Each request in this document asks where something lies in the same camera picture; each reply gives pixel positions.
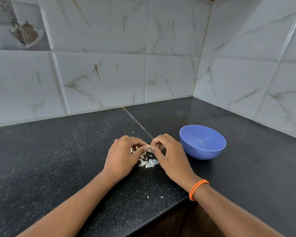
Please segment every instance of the braided orange bracelet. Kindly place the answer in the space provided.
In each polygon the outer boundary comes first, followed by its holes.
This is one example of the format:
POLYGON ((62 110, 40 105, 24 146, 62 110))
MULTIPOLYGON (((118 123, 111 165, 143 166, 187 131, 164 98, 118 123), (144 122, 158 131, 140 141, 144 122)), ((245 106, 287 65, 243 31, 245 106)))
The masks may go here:
POLYGON ((191 189, 191 191, 190 191, 190 193, 189 193, 189 195, 188 195, 188 196, 190 197, 190 200, 195 201, 195 199, 193 198, 194 192, 196 191, 196 189, 197 189, 201 184, 204 184, 204 183, 209 184, 208 181, 207 181, 206 179, 202 179, 202 180, 200 180, 199 182, 197 182, 197 183, 193 186, 193 188, 191 189))

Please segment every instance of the person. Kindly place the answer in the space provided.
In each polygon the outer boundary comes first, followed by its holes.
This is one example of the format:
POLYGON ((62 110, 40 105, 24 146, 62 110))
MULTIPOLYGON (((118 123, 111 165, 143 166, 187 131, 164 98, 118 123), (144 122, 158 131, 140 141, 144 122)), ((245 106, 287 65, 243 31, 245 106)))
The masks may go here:
MULTIPOLYGON (((168 134, 159 135, 150 144, 166 174, 187 193, 202 180, 197 176, 180 142, 168 134)), ((74 237, 104 195, 127 176, 139 157, 148 150, 146 143, 136 137, 116 139, 109 149, 101 171, 84 188, 53 209, 17 237, 74 237), (136 150, 130 153, 130 147, 136 150)), ((226 237, 280 237, 283 236, 258 218, 232 203, 208 184, 200 185, 193 198, 220 228, 226 237)))

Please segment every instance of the printed tile picture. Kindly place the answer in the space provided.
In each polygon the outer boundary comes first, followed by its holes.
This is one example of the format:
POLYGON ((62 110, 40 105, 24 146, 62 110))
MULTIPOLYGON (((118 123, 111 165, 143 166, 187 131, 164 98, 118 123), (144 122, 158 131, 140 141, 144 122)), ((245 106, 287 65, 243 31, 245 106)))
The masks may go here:
POLYGON ((0 0, 0 49, 50 50, 38 4, 0 0))

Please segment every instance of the tiled wall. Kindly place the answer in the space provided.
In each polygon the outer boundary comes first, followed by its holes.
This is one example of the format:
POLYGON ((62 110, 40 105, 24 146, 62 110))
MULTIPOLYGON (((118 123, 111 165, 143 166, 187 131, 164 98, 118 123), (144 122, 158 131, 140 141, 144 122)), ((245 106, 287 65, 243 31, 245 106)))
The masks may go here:
POLYGON ((216 0, 194 97, 296 137, 296 0, 216 0))
POLYGON ((193 94, 210 0, 0 0, 0 125, 193 94))

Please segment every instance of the black countertop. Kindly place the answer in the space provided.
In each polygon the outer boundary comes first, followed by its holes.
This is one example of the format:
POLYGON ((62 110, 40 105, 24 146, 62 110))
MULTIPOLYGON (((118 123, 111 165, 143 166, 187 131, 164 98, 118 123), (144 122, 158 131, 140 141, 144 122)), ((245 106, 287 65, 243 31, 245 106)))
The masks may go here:
MULTIPOLYGON (((296 236, 296 139, 194 98, 126 109, 152 136, 178 140, 187 124, 220 132, 225 150, 211 161, 189 157, 193 170, 283 235, 296 236)), ((123 135, 151 141, 121 108, 0 127, 0 236, 16 236, 85 186, 123 135)), ((135 166, 77 236, 127 236, 187 199, 159 165, 135 166)))

